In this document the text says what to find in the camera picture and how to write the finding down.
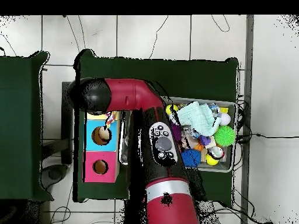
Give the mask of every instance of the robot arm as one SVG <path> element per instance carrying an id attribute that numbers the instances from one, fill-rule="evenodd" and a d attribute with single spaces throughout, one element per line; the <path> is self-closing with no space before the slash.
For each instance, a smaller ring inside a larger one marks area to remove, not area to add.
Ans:
<path id="1" fill-rule="evenodd" d="M 71 104 L 89 113 L 142 109 L 141 155 L 148 224 L 199 224 L 186 170 L 159 95 L 143 80 L 81 79 Z"/>

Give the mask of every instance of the orange toy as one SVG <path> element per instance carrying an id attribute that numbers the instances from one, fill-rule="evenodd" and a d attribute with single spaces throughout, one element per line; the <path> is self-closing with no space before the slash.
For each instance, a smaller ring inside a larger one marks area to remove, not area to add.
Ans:
<path id="1" fill-rule="evenodd" d="M 204 145 L 200 144 L 200 143 L 194 147 L 194 149 L 196 149 L 197 151 L 201 151 L 203 148 L 204 148 Z"/>

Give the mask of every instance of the purple toy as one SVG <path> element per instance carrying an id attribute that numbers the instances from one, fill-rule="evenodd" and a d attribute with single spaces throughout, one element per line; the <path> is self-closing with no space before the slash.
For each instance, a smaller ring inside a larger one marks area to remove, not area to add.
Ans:
<path id="1" fill-rule="evenodd" d="M 200 142 L 201 144 L 203 144 L 204 146 L 207 146 L 210 142 L 211 142 L 211 138 L 206 137 L 206 136 L 199 136 Z"/>
<path id="2" fill-rule="evenodd" d="M 181 139 L 181 131 L 180 131 L 180 126 L 176 125 L 174 123 L 171 123 L 171 129 L 173 132 L 173 136 L 175 137 L 175 141 L 178 142 Z"/>

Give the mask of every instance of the shape sorter box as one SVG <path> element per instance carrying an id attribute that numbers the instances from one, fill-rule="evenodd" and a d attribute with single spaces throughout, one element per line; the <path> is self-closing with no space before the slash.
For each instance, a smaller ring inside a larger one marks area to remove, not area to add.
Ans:
<path id="1" fill-rule="evenodd" d="M 90 119 L 93 117 L 103 118 L 103 120 Z M 92 140 L 92 133 L 95 128 L 105 126 L 105 116 L 94 116 L 88 114 L 86 123 L 86 160 L 85 160 L 85 179 L 89 183 L 114 183 L 119 174 L 119 135 L 120 122 L 116 120 L 111 123 L 112 137 L 106 145 L 98 145 Z M 105 162 L 107 168 L 105 173 L 99 174 L 95 171 L 94 164 L 98 160 Z"/>

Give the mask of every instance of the plastic storage bin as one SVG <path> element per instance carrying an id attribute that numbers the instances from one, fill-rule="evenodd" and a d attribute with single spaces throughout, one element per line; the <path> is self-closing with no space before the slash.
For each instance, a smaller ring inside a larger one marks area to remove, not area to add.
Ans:
<path id="1" fill-rule="evenodd" d="M 216 100 L 199 100 L 199 99 L 188 99 L 188 98 L 179 98 L 179 97 L 170 97 L 172 102 L 167 97 L 161 97 L 166 104 L 189 104 L 191 102 L 199 102 L 199 104 L 204 103 L 215 103 L 219 107 L 228 108 L 228 115 L 231 117 L 231 122 L 228 124 L 232 129 L 234 129 L 235 133 L 237 133 L 237 121 L 238 121 L 238 105 L 234 102 L 227 101 L 216 101 Z M 228 173 L 232 170 L 234 166 L 234 157 L 235 157 L 235 143 L 229 147 L 226 147 L 225 158 L 220 160 L 217 165 L 210 166 L 205 162 L 201 162 L 197 169 L 202 171 L 210 171 L 210 172 L 220 172 L 220 173 Z"/>

